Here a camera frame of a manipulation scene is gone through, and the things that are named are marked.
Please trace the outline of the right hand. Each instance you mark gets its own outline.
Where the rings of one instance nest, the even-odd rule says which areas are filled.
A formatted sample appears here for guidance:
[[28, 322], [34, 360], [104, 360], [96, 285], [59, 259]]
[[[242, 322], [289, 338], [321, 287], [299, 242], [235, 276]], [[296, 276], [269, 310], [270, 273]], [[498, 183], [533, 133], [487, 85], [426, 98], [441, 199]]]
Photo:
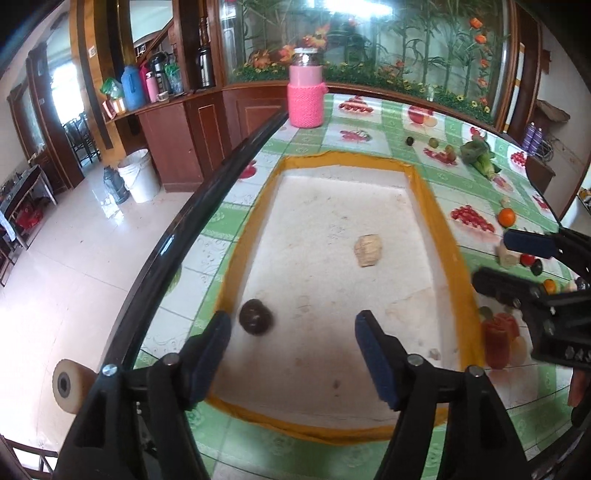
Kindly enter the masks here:
[[570, 382], [568, 405], [577, 407], [583, 400], [586, 389], [590, 383], [590, 373], [582, 370], [574, 370]]

